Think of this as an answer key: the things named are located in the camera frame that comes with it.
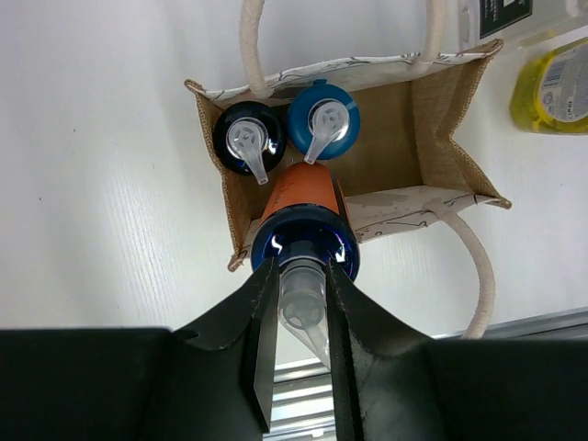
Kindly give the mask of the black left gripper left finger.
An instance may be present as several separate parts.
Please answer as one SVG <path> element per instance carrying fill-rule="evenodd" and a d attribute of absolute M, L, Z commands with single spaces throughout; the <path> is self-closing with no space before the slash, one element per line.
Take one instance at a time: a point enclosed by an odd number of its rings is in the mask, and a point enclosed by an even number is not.
<path fill-rule="evenodd" d="M 279 265 L 267 259 L 229 297 L 175 332 L 174 440 L 260 440 L 268 432 Z"/>

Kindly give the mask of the clear square bottle grey cap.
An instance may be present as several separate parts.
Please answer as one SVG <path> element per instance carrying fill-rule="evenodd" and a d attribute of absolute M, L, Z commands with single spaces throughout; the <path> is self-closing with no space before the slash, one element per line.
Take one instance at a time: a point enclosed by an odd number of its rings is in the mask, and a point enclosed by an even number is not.
<path fill-rule="evenodd" d="M 513 49 L 550 40 L 587 24 L 585 0 L 478 0 L 458 3 L 464 51 L 501 39 Z"/>

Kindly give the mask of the yellow dish soap bottle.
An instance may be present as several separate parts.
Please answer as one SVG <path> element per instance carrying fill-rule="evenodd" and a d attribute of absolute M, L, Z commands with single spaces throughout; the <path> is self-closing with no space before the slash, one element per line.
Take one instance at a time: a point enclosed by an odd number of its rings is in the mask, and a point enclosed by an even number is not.
<path fill-rule="evenodd" d="M 526 132 L 587 133 L 587 39 L 528 62 L 520 71 L 509 106 L 514 125 Z"/>

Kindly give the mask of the light blue pump bottle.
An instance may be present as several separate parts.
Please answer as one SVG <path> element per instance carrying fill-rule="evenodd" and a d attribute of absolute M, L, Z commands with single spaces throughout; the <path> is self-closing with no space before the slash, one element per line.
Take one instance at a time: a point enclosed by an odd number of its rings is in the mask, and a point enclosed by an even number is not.
<path fill-rule="evenodd" d="M 360 124 L 356 101 L 325 79 L 300 92 L 287 112 L 290 141 L 307 164 L 345 154 L 356 142 Z"/>

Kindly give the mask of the dark blue pump bottle orange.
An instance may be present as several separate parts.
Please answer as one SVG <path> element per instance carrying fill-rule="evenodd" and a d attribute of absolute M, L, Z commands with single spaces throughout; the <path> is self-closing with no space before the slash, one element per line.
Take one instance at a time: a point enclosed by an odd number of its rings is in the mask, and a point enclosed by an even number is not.
<path fill-rule="evenodd" d="M 251 246 L 252 269 L 270 258 L 279 264 L 281 325 L 329 368 L 327 264 L 354 280 L 360 254 L 341 188 L 324 165 L 296 163 L 277 178 Z"/>

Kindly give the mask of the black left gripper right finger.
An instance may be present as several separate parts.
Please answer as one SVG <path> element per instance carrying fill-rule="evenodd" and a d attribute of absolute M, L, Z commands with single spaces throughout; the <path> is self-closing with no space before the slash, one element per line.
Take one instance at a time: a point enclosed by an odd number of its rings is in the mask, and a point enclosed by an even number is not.
<path fill-rule="evenodd" d="M 336 436 L 432 440 L 429 338 L 397 319 L 328 263 L 326 299 Z"/>

